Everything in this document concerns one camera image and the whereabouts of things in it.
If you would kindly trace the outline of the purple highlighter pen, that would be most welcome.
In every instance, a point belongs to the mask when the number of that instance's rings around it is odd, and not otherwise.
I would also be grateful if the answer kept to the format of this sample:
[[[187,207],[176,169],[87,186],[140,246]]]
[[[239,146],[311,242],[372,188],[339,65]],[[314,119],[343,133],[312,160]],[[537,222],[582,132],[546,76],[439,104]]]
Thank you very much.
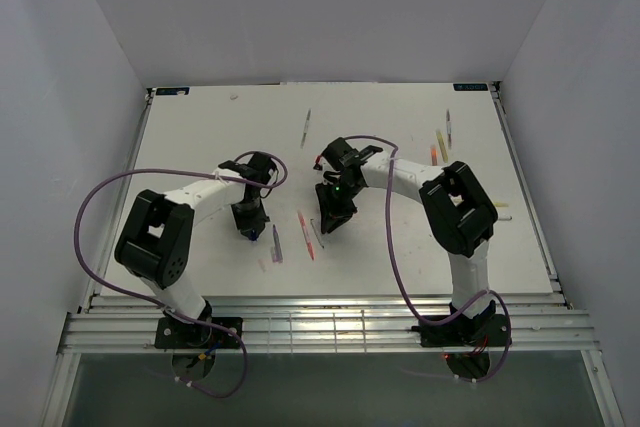
[[[273,236],[273,247],[276,249],[276,252],[279,255],[279,258],[280,258],[280,262],[279,263],[282,263],[283,262],[283,253],[282,253],[279,233],[278,233],[277,227],[275,225],[272,226],[272,236]]]

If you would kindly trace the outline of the red highlighter pen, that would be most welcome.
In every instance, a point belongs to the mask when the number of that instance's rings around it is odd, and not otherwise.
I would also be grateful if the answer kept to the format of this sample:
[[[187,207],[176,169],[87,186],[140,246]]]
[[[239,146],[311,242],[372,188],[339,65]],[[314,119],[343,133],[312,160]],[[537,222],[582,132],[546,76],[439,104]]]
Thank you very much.
[[[306,220],[304,218],[303,213],[300,210],[297,211],[297,216],[298,216],[298,220],[299,220],[299,223],[300,223],[301,231],[303,233],[303,237],[304,237],[304,241],[305,241],[305,245],[306,245],[308,254],[309,254],[311,260],[315,261],[315,252],[314,252],[314,248],[313,248],[313,243],[312,243],[311,238],[310,238],[310,233],[309,233],[309,229],[308,229]]]

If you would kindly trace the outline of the green label clear pen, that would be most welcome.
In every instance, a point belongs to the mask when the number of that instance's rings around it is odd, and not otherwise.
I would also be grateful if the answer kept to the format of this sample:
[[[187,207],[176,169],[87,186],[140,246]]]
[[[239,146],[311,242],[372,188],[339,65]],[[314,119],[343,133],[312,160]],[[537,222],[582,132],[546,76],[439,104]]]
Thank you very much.
[[[307,113],[306,113],[305,122],[304,122],[304,126],[303,126],[303,131],[302,131],[302,135],[301,135],[300,149],[304,149],[305,144],[306,144],[306,140],[307,140],[307,136],[308,136],[308,132],[309,132],[309,127],[310,127],[311,115],[312,115],[312,109],[309,108],[307,110]]]

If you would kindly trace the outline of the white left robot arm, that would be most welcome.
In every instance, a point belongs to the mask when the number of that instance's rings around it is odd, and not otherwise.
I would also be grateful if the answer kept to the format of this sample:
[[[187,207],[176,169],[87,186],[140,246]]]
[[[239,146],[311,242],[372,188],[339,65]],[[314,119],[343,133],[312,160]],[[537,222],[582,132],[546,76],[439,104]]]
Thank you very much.
[[[270,157],[255,153],[246,163],[221,163],[211,178],[162,193],[146,189],[136,196],[114,258],[174,312],[177,333],[188,345],[201,346],[212,334],[210,305],[186,273],[195,227],[228,209],[238,233],[258,240],[269,222],[261,190],[277,173]]]

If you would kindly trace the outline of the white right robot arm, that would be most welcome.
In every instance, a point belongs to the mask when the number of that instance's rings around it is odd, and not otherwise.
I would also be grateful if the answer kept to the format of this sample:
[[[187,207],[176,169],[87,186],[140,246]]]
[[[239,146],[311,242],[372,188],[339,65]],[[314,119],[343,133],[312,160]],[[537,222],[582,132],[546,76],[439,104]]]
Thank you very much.
[[[393,275],[407,307],[425,326],[450,328],[464,344],[474,344],[488,331],[495,315],[488,281],[488,248],[498,221],[496,207],[471,168],[460,161],[426,166],[396,157],[377,146],[362,150],[345,138],[320,154],[330,166],[315,186],[320,230],[329,234],[357,212],[355,197],[365,188],[385,191],[385,229]],[[420,203],[433,238],[447,252],[452,281],[450,314],[442,319],[420,315],[402,282],[391,227],[391,197],[398,194]]]

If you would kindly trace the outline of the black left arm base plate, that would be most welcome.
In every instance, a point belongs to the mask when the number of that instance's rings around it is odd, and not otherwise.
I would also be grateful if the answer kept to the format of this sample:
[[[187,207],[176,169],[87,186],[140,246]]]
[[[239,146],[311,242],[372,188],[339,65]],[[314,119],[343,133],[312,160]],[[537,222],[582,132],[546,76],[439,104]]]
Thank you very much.
[[[212,347],[239,349],[240,343],[218,329],[162,317],[157,323],[153,346],[164,350],[207,350]]]

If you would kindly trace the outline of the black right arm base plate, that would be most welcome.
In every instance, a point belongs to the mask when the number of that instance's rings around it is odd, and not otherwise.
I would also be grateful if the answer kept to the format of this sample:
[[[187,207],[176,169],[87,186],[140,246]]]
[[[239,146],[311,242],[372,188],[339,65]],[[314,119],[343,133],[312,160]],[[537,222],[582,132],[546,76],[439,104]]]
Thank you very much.
[[[411,331],[420,335],[422,347],[504,347],[510,343],[507,317],[496,312],[494,300],[473,318],[462,314],[439,326],[419,322]]]

